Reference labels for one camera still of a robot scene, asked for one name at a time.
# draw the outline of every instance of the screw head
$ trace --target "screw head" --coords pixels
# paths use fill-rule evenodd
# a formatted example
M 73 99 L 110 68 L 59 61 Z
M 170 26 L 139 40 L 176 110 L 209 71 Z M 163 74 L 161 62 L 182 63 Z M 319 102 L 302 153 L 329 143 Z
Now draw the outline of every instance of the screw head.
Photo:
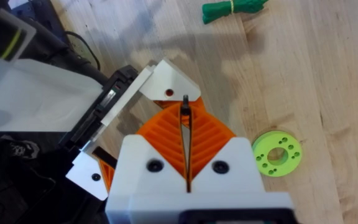
M 99 181 L 101 176 L 99 174 L 92 174 L 92 180 Z
M 216 161 L 212 163 L 212 169 L 217 174 L 225 174 L 229 172 L 229 164 L 227 164 L 227 162 L 224 161 Z
M 164 164 L 158 159 L 152 159 L 147 163 L 146 167 L 150 172 L 160 172 Z

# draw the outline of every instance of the hole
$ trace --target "hole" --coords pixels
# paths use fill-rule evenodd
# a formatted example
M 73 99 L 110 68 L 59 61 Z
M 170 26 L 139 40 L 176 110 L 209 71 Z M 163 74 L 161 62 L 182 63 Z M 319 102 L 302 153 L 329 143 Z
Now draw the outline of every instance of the hole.
M 173 96 L 173 90 L 171 90 L 171 89 L 165 90 L 165 96 L 167 96 L 167 97 Z
M 99 181 L 101 178 L 100 174 L 92 174 L 92 180 Z
M 160 172 L 163 167 L 164 164 L 157 159 L 150 160 L 146 165 L 147 170 L 149 170 L 150 172 Z
M 282 165 L 288 159 L 288 152 L 282 147 L 276 147 L 267 154 L 267 160 L 271 165 Z
M 218 174 L 225 174 L 229 172 L 229 164 L 224 161 L 216 161 L 212 163 L 212 169 Z

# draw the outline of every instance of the black machine part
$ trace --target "black machine part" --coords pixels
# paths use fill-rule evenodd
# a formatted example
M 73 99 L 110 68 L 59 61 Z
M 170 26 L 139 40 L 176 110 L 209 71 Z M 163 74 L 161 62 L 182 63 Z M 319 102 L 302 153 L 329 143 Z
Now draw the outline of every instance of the black machine part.
M 30 17 L 19 16 L 19 18 L 37 30 L 36 35 L 30 41 L 20 58 L 31 58 L 85 75 L 93 78 L 102 86 L 107 84 L 108 77 L 93 67 L 89 60 L 73 51 L 42 24 L 33 21 Z
M 189 210 L 179 216 L 179 224 L 254 223 L 257 221 L 268 224 L 298 224 L 293 211 L 287 208 Z

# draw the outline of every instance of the white corner bracket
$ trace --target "white corner bracket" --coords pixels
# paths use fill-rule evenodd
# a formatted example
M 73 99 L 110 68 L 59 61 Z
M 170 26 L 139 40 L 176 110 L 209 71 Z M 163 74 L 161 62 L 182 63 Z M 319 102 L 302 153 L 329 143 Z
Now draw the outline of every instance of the white corner bracket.
M 166 58 L 152 72 L 139 90 L 150 100 L 181 101 L 188 95 L 196 101 L 201 96 L 199 86 Z

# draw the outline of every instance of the yellow stripe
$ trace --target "yellow stripe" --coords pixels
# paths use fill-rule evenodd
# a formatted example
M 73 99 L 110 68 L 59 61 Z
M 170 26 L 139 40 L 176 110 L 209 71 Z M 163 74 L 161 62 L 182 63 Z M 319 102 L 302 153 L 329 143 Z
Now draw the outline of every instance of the yellow stripe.
M 5 59 L 11 53 L 13 47 L 16 45 L 17 41 L 19 40 L 20 33 L 21 33 L 21 30 L 18 29 L 16 31 L 15 35 L 13 36 L 11 43 L 9 44 L 9 46 L 7 46 L 7 48 L 5 49 L 5 52 L 2 54 L 2 56 L 1 56 L 2 59 Z

